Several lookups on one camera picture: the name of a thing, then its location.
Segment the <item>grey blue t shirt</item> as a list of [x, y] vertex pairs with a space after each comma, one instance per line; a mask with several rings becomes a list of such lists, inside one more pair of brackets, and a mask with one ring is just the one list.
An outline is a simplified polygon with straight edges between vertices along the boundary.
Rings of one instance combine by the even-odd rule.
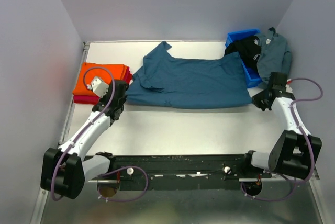
[[257, 71], [262, 80], [260, 87], [267, 87], [272, 72], [289, 74], [292, 52], [287, 39], [269, 28], [266, 33], [256, 34], [261, 53], [257, 60]]

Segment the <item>black t shirt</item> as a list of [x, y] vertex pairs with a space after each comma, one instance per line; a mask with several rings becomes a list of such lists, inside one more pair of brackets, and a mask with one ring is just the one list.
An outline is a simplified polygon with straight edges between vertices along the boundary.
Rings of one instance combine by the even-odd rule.
[[235, 40], [230, 43], [225, 49], [225, 55], [238, 52], [240, 58], [246, 67], [254, 71], [257, 70], [257, 62], [261, 54], [261, 46], [259, 45], [259, 38], [256, 35]]

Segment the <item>teal blue t shirt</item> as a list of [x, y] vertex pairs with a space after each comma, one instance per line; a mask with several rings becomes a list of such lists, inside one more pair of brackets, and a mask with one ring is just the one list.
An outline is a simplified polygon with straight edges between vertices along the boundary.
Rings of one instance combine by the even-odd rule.
[[250, 104], [237, 52], [220, 59], [182, 59], [163, 41], [143, 57], [133, 74], [127, 102], [181, 109], [217, 109]]

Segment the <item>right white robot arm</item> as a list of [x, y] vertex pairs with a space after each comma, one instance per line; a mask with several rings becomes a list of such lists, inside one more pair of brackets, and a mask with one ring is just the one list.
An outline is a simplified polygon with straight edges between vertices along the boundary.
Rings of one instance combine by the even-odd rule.
[[312, 136], [302, 122], [296, 104], [300, 102], [286, 90], [291, 80], [287, 75], [273, 72], [267, 88], [252, 97], [253, 104], [262, 111], [275, 113], [283, 126], [283, 132], [269, 153], [249, 151], [241, 164], [241, 173], [248, 178], [260, 170], [287, 175], [308, 181], [314, 172], [322, 141]]

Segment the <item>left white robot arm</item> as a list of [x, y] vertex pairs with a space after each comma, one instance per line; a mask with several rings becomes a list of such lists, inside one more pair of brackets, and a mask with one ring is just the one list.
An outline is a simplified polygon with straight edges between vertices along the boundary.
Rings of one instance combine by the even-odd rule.
[[115, 176], [116, 167], [108, 157], [86, 154], [124, 110], [129, 84], [114, 80], [108, 92], [93, 106], [84, 125], [63, 145], [49, 148], [43, 156], [40, 186], [61, 197], [75, 199], [86, 182], [97, 177], [109, 180]]

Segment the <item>blue plastic bin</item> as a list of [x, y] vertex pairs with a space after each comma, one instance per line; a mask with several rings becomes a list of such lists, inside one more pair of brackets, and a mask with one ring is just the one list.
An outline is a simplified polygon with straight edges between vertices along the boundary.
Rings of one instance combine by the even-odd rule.
[[237, 52], [242, 59], [248, 88], [256, 87], [262, 82], [256, 65], [261, 53], [259, 38], [256, 36], [259, 33], [258, 29], [230, 32], [225, 44], [225, 55]]

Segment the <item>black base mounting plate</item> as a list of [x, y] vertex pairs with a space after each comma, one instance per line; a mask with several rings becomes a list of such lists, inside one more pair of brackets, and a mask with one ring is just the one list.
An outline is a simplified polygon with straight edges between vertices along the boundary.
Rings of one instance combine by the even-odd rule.
[[252, 167], [251, 153], [228, 155], [115, 156], [97, 153], [81, 159], [66, 155], [52, 190], [70, 199], [97, 180], [121, 191], [238, 190], [241, 181], [260, 189], [271, 172]]

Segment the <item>aluminium frame rail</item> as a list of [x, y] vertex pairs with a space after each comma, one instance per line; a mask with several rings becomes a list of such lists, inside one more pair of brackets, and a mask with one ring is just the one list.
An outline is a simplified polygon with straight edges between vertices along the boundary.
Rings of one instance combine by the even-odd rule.
[[[76, 85], [76, 83], [78, 81], [81, 64], [84, 61], [86, 61], [86, 59], [87, 59], [90, 44], [91, 44], [90, 42], [83, 42], [82, 56], [81, 56], [81, 60], [80, 60], [79, 70], [78, 70], [78, 73], [76, 75], [76, 79], [74, 81], [74, 85]], [[65, 139], [67, 138], [68, 134], [69, 134], [70, 124], [71, 124], [71, 120], [72, 120], [73, 113], [74, 113], [74, 107], [75, 106], [74, 106], [74, 102], [73, 102], [73, 94], [71, 92], [70, 93], [70, 105], [69, 105], [67, 113], [66, 113], [66, 117], [65, 117], [65, 120], [64, 120], [64, 124], [63, 124], [63, 127], [62, 127], [62, 131], [61, 131], [61, 135], [60, 135], [60, 139], [59, 139], [58, 144], [62, 144], [65, 141]], [[37, 199], [36, 199], [35, 207], [33, 209], [30, 224], [41, 223], [44, 208], [46, 206], [48, 197], [49, 197], [49, 191], [40, 188]]]

